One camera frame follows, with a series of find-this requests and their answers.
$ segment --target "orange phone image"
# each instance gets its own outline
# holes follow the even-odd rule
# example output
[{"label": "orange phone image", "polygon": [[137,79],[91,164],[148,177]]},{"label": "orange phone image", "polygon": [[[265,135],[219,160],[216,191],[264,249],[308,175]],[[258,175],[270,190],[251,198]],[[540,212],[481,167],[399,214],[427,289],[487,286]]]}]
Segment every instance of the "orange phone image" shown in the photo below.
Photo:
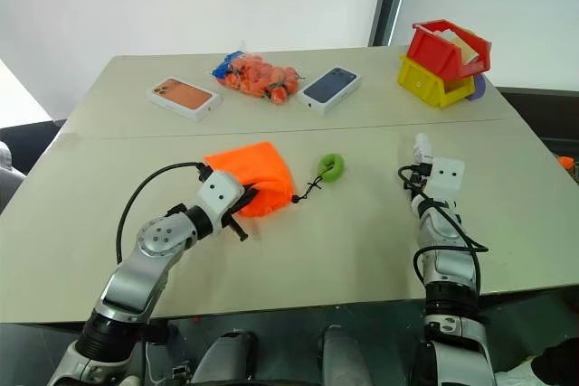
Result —
[{"label": "orange phone image", "polygon": [[195,121],[207,116],[212,108],[221,103],[219,94],[174,77],[155,86],[148,96],[158,106],[173,110]]}]

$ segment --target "orange drawstring bag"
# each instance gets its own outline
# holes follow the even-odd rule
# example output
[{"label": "orange drawstring bag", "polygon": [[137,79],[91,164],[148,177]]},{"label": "orange drawstring bag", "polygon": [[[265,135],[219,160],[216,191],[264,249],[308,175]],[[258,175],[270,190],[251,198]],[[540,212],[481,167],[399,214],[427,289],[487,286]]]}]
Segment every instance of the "orange drawstring bag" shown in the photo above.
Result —
[{"label": "orange drawstring bag", "polygon": [[221,154],[206,155],[205,162],[214,170],[233,174],[240,184],[253,184],[259,192],[239,214],[265,216],[291,202],[291,173],[270,142],[260,142]]}]

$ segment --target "yellow storage bin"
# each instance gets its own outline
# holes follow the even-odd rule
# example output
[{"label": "yellow storage bin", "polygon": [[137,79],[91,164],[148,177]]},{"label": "yellow storage bin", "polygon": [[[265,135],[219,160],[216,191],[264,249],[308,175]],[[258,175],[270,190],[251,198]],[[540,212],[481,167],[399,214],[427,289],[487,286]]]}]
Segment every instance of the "yellow storage bin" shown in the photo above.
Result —
[{"label": "yellow storage bin", "polygon": [[408,59],[405,55],[402,55],[400,59],[402,68],[398,74],[398,83],[435,108],[445,108],[474,93],[472,76],[444,82],[436,74]]}]

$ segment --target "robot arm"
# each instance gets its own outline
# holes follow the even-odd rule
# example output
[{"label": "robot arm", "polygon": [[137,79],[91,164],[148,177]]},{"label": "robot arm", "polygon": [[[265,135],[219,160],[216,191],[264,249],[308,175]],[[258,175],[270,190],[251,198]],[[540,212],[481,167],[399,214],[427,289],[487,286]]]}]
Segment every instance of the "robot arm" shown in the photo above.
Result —
[{"label": "robot arm", "polygon": [[412,190],[412,210],[420,219],[422,273],[426,291],[425,342],[417,353],[412,385],[494,386],[485,326],[479,316],[479,263],[476,252],[486,251],[468,238],[456,213],[456,198],[464,163],[432,157],[425,135],[416,137],[415,165],[403,169],[404,187]]},{"label": "robot arm", "polygon": [[232,214],[257,192],[245,189],[230,174],[208,172],[192,203],[177,206],[140,229],[135,248],[110,277],[81,337],[67,349],[49,386],[120,381],[169,270],[183,252],[225,226],[231,226],[241,240],[247,237]]}]

